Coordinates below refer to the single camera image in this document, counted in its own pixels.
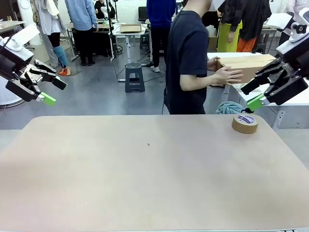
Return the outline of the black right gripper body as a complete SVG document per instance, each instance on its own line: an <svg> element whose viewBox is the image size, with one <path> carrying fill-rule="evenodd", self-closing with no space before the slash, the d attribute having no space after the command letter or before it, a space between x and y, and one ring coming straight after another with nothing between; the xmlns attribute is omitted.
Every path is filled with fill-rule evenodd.
<svg viewBox="0 0 309 232"><path fill-rule="evenodd" d="M293 69L300 70L301 76L309 78L309 52L304 53L288 52L281 54L281 58L288 63Z"/></svg>

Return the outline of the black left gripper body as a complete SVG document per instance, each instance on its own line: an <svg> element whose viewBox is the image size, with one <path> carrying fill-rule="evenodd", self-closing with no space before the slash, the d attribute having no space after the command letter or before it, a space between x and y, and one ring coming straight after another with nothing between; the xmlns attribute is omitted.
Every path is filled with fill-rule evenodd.
<svg viewBox="0 0 309 232"><path fill-rule="evenodd" d="M9 79L17 79L31 62L34 54L26 48L12 51L8 47L0 46L0 75Z"/></svg>

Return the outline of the person's right hand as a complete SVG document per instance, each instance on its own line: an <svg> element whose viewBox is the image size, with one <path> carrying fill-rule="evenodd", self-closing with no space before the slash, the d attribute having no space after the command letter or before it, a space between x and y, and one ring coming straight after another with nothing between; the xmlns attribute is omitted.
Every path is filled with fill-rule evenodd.
<svg viewBox="0 0 309 232"><path fill-rule="evenodd" d="M240 83L243 78L242 70L231 70L231 67L222 67L215 73L216 83L232 85Z"/></svg>

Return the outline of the person's left hand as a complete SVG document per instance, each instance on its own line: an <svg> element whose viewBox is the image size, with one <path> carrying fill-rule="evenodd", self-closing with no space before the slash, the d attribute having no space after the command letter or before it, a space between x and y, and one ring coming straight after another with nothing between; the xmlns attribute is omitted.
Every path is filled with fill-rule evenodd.
<svg viewBox="0 0 309 232"><path fill-rule="evenodd" d="M213 57L207 62L207 70L210 72L217 72L222 67L219 57Z"/></svg>

